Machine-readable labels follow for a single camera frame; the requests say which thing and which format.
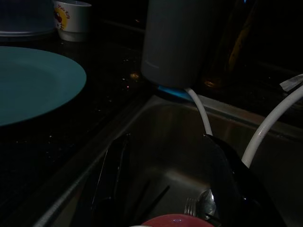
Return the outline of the grey cylindrical canister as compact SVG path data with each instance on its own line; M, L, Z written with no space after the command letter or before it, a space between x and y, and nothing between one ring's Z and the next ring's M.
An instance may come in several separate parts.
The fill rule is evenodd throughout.
M150 82L190 87L216 18L215 0L149 0L141 72Z

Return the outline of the white Hello Kitty mug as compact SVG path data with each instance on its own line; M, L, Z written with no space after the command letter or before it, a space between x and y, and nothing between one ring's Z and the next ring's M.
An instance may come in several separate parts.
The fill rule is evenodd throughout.
M52 0L54 26L61 39L83 42L90 30L92 5L79 0Z

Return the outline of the white tag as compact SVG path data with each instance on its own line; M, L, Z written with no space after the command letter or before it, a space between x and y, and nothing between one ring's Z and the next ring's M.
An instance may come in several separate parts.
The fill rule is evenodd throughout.
M293 88L300 85L302 82L303 82L303 74L299 74L295 77L283 81L282 83L280 83L280 86L285 92L289 92Z

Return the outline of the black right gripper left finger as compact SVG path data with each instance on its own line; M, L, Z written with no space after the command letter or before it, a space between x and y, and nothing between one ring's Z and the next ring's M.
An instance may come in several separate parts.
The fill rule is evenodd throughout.
M118 227L123 190L128 184L130 134L115 139L107 149L92 203L93 227Z

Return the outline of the yellow oil bottle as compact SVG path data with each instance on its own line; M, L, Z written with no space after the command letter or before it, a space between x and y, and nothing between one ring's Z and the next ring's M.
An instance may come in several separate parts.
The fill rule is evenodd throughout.
M217 23L201 80L208 87L224 87L235 81L233 72L254 22L258 0L231 0Z

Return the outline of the black chopstick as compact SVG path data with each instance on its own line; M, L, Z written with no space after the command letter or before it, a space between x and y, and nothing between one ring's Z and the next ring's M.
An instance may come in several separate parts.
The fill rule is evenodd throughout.
M143 188L141 189L138 198L136 199L135 203L134 203L134 207L133 207L133 211L136 212L137 209L140 206L141 201L143 200L145 193L147 192L149 185L151 183L151 180L147 180L146 183L144 184Z
M163 196L167 193L170 189L170 186L166 186L165 189L152 201L152 203L147 207L147 212L153 211L153 209L157 206L157 204L161 201Z

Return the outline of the stainless steel sink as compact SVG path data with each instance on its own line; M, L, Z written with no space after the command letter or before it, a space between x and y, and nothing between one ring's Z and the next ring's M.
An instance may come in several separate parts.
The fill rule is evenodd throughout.
M166 186L170 189L149 217L184 209L189 197L197 197L209 185L201 167L205 154L204 128L197 109L190 103L174 103L152 96L135 103L94 136L51 180L64 190L32 227L71 227L84 219L80 206L98 179L111 142L130 134L130 162L125 215L137 218ZM252 171L265 186L288 227L303 227L303 121L274 123L259 146ZM134 203L147 180L151 180L136 212Z

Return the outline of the teal plate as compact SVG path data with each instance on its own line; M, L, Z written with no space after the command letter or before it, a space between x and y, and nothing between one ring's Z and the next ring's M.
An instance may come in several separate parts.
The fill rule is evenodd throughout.
M53 52L0 46L0 126L46 114L85 86L85 70Z

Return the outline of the blue pad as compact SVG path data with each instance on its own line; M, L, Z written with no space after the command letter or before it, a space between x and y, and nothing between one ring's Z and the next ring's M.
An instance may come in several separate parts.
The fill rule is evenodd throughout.
M158 86L157 89L166 94L192 101L191 96L185 90L177 89L177 88L169 88L164 86Z

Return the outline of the metal fork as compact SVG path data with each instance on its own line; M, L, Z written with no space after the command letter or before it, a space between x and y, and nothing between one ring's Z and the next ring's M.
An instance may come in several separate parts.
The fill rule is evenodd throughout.
M197 204L196 199L187 198L185 208L184 208L184 214L196 217L196 204Z

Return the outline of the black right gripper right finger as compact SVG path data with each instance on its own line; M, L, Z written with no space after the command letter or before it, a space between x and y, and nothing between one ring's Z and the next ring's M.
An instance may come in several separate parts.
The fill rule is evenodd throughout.
M263 184L226 142L204 136L205 167L223 227L282 227Z

